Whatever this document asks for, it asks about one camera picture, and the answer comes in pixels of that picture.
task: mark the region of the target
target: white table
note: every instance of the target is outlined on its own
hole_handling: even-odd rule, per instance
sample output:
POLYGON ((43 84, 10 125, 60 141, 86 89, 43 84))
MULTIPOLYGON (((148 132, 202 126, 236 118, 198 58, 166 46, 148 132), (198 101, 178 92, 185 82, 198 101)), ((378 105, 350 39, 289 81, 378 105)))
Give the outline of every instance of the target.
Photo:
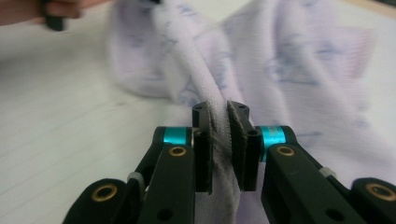
MULTIPOLYGON (((246 0, 213 2, 193 1, 220 20, 246 0)), ((167 99, 132 95, 111 78, 110 6, 88 10, 62 34, 27 23, 0 27, 0 223, 61 223, 92 182, 125 179, 161 124, 167 99)), ((336 7, 341 23, 377 30, 365 72, 367 116, 396 146, 396 20, 340 1, 336 7)))

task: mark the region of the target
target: white cloth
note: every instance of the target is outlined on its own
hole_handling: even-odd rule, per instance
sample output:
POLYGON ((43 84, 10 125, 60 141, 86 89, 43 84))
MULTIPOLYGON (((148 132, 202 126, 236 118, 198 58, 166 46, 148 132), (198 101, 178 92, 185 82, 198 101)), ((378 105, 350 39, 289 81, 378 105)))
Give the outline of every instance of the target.
POLYGON ((373 176, 395 184, 396 150, 363 117, 359 77, 370 33, 337 27, 328 0, 254 0, 221 24, 183 0, 119 0, 110 25, 117 79, 169 97, 164 125, 190 126, 208 101, 216 133, 214 193, 197 194, 196 223, 266 223, 260 191, 240 193, 225 106, 250 107, 255 125, 289 125, 301 145, 350 187, 373 176))

